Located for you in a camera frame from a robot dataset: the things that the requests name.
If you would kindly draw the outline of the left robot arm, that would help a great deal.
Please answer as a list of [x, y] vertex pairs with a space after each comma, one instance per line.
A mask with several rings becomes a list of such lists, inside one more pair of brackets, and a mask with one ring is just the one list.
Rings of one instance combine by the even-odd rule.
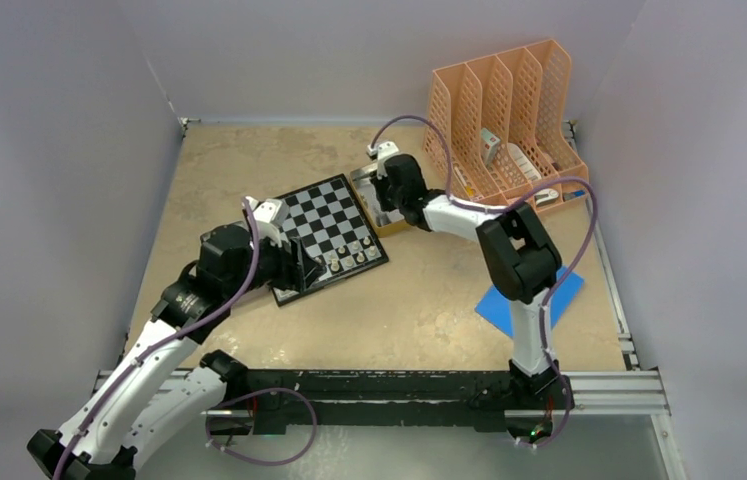
[[300, 292], [324, 271], [299, 239], [270, 223], [204, 233], [197, 259], [163, 291], [111, 376], [60, 427], [37, 431], [28, 452], [50, 479], [133, 479], [198, 413], [280, 392], [278, 386], [252, 389], [249, 368], [222, 351], [204, 355], [183, 386], [159, 390], [245, 294], [262, 286]]

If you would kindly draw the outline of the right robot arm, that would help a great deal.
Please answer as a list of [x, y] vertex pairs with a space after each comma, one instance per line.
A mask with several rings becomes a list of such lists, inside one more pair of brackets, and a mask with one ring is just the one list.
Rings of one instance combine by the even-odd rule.
[[405, 153], [373, 154], [371, 180], [380, 208], [407, 224], [478, 243], [496, 290], [508, 300], [514, 333], [510, 392], [525, 407], [545, 399], [560, 373], [550, 347], [549, 300], [561, 255], [531, 206], [493, 212], [457, 205], [430, 189], [418, 161]]

